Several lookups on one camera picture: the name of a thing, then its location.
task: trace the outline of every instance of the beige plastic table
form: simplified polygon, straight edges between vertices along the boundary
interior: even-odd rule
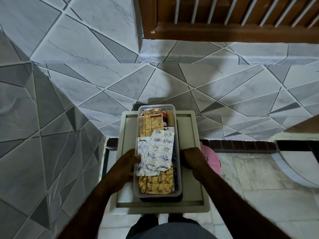
[[[181,149],[199,147],[199,137],[193,111],[176,111],[179,144]],[[116,159],[108,161],[108,169],[129,149],[135,148],[138,126],[138,112],[123,112]],[[192,171],[182,167],[183,199],[178,203],[142,202],[133,194],[133,183],[127,183],[122,190],[110,198],[110,213],[196,213],[210,210],[209,197],[204,187],[194,178]]]

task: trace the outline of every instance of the person's right hand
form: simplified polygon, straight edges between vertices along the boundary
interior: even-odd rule
[[[205,156],[202,154],[199,148],[187,148],[181,150],[182,155],[185,157],[189,167],[193,170],[195,179],[199,180],[201,172],[207,168],[210,168]]]

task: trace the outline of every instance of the clear plastic box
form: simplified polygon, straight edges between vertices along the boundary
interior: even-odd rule
[[[179,155],[179,144],[178,144],[178,130],[177,130],[177,120],[176,120],[176,112],[175,112],[175,107],[171,104],[162,104],[162,105],[146,105],[146,106],[141,106],[138,109],[138,117],[139,115],[145,110],[145,109],[150,109],[150,108],[162,108],[164,112],[166,111],[173,111],[173,123],[174,123],[174,129],[175,129],[175,134],[174,134],[174,143],[176,146],[176,164],[174,165],[173,163],[173,168],[176,169],[176,176],[174,176],[174,186],[175,186],[175,191],[170,193],[170,194],[143,194],[141,193],[141,189],[138,184],[138,176],[136,175],[136,170],[137,170],[137,164],[134,165],[134,179],[133,179],[133,191],[134,195],[140,199],[145,199],[145,198],[172,198],[173,197],[179,197],[181,196],[182,193],[182,183],[181,183],[181,161],[180,161],[180,155]],[[136,138],[139,137],[139,119],[138,119],[138,130],[137,130],[137,136]],[[136,144],[135,144],[135,153],[137,153],[137,139],[136,139]]]

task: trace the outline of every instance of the tiled wall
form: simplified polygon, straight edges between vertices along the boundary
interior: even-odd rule
[[[56,237],[97,184],[102,138],[0,32],[1,238]]]
[[[267,140],[319,114],[319,45],[139,43],[137,6],[2,0],[0,24],[109,137],[119,135],[121,113],[141,104],[194,110],[208,139]]]

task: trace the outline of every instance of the forearm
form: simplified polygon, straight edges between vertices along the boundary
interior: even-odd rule
[[[105,177],[91,192],[58,238],[94,239],[111,195],[111,190],[108,188],[108,178]]]
[[[198,180],[205,187],[234,239],[290,238],[242,199],[209,166],[198,172]]]

